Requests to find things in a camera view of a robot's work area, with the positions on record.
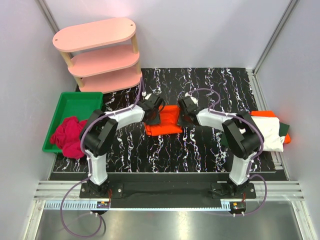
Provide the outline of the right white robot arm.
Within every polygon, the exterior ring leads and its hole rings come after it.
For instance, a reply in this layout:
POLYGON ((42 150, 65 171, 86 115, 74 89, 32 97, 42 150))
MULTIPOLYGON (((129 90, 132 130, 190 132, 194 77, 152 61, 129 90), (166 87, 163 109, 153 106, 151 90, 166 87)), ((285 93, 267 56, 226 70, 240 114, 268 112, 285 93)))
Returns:
POLYGON ((250 183, 251 162, 264 146, 264 137, 251 115, 246 111, 235 114, 199 107, 191 96, 182 97, 177 103, 180 109, 179 126, 211 127, 223 131, 233 154, 227 182, 219 189, 212 189, 213 195, 235 197, 242 194, 250 183))

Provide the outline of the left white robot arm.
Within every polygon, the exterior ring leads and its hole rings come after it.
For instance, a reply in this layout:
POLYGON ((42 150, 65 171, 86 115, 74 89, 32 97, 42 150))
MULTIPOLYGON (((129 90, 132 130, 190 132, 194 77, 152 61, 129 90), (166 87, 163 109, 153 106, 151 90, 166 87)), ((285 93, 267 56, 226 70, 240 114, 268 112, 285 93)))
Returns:
POLYGON ((80 133, 80 149, 86 155, 88 162, 87 185, 89 188, 99 195, 104 195, 108 191, 106 155, 116 131, 140 122, 148 125, 160 124, 160 111, 165 105, 163 98, 150 93, 141 100, 136 100, 134 104, 119 110, 93 111, 80 133))

